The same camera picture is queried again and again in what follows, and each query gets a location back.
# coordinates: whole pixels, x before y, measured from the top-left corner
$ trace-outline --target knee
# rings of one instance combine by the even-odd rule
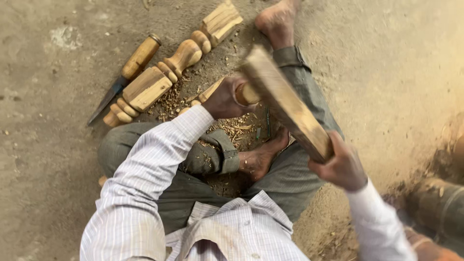
[[[98,163],[107,177],[114,175],[117,167],[125,160],[130,151],[130,148],[127,150],[122,144],[124,134],[125,132],[121,129],[114,128],[108,132],[98,147]]]

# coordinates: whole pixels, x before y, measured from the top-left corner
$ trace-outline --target wrist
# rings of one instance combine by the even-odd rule
[[[216,115],[214,109],[211,108],[211,106],[209,105],[209,103],[204,102],[201,106],[203,106],[203,108],[205,108],[205,110],[209,113],[209,115],[211,115],[211,117],[212,117],[214,120],[218,120],[217,115]]]
[[[365,188],[369,182],[369,178],[366,174],[359,175],[352,179],[352,183],[348,184],[344,189],[347,192],[354,193]]]

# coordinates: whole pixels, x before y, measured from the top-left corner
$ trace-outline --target chisel handle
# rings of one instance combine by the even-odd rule
[[[124,65],[121,75],[129,81],[135,79],[145,69],[145,66],[153,58],[160,46],[161,41],[158,36],[151,33]]]

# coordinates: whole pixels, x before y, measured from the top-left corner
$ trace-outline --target dusty floor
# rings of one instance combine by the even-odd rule
[[[205,88],[232,71],[272,1],[235,0],[240,33],[192,76]],[[3,0],[0,3],[0,253],[4,260],[77,260],[99,197],[96,151],[108,129],[85,123],[147,35],[153,62],[170,56],[219,0]],[[464,111],[464,2],[306,0],[297,37],[347,141],[380,191],[410,181]],[[235,53],[233,45],[238,46]],[[309,257],[349,221],[342,192],[324,186],[295,224]]]

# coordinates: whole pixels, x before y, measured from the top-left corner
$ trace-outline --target striped shirt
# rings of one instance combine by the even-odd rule
[[[82,237],[82,261],[308,260],[291,240],[292,223],[264,191],[221,208],[196,202],[187,226],[165,235],[157,200],[213,121],[197,105],[140,137],[103,186]],[[347,197],[363,259],[417,259],[394,209],[371,182]]]

